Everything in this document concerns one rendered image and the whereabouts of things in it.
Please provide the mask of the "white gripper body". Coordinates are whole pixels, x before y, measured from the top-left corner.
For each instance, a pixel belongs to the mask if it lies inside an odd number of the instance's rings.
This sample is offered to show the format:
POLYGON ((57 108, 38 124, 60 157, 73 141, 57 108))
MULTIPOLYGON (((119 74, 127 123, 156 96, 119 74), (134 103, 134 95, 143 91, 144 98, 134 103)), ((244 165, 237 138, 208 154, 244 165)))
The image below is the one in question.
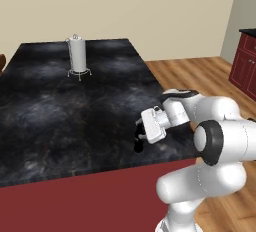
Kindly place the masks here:
POLYGON ((144 126, 147 141, 154 144, 166 137, 165 128, 160 125, 157 118, 161 109, 158 106, 141 112, 141 119, 144 126))

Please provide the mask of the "white paper towel roll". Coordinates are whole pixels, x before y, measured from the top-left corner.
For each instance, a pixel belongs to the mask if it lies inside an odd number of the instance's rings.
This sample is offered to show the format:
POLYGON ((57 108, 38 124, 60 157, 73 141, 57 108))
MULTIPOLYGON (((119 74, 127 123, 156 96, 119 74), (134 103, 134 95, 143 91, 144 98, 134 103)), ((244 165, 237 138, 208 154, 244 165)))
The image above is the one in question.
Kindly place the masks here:
POLYGON ((86 45, 81 37, 69 39, 70 55, 72 68, 75 72, 84 72, 86 70, 86 45))

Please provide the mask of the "dark red cabinet run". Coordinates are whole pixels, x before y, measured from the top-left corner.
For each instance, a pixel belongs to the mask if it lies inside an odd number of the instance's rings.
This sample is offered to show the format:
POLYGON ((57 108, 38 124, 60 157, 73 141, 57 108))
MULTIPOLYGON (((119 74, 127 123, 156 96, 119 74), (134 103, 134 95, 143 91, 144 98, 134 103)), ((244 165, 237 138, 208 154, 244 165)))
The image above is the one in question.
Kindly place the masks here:
POLYGON ((240 29, 229 81, 256 102, 256 28, 240 29))

